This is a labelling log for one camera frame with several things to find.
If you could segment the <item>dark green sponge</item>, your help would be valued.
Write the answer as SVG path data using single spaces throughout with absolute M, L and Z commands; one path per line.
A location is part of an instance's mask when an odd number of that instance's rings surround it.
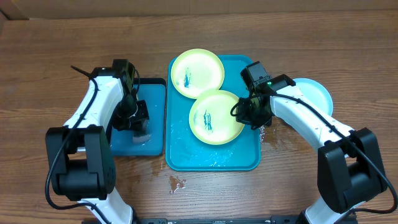
M 133 131 L 132 141 L 134 144 L 143 144 L 150 140 L 150 133 L 148 131 L 148 123 L 144 123 L 142 128 L 138 131 Z

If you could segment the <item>light blue plate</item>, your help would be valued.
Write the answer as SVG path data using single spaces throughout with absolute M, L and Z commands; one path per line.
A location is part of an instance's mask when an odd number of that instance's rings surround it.
M 322 84 L 309 78 L 295 78 L 294 82 L 315 106 L 329 116 L 333 114 L 332 97 Z

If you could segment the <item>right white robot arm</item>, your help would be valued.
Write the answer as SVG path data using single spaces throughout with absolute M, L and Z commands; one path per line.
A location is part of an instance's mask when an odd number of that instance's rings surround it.
M 275 78 L 242 73 L 249 97 L 231 109 L 236 121 L 257 129 L 272 117 L 293 127 L 318 156 L 320 198 L 296 217 L 272 217 L 279 223 L 356 223 L 350 213 L 387 190 L 376 136 L 368 128 L 354 130 L 308 100 L 287 75 Z

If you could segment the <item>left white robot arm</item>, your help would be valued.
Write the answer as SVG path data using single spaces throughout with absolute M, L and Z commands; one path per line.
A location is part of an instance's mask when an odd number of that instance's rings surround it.
M 45 145 L 49 172 L 47 203 L 57 210 L 88 208 L 100 223 L 137 223 L 134 209 L 116 190 L 116 166 L 110 149 L 111 130 L 132 131 L 149 140 L 149 113 L 137 99 L 139 73 L 127 59 L 111 67 L 77 71 L 89 88 L 73 116 L 61 127 L 49 128 Z

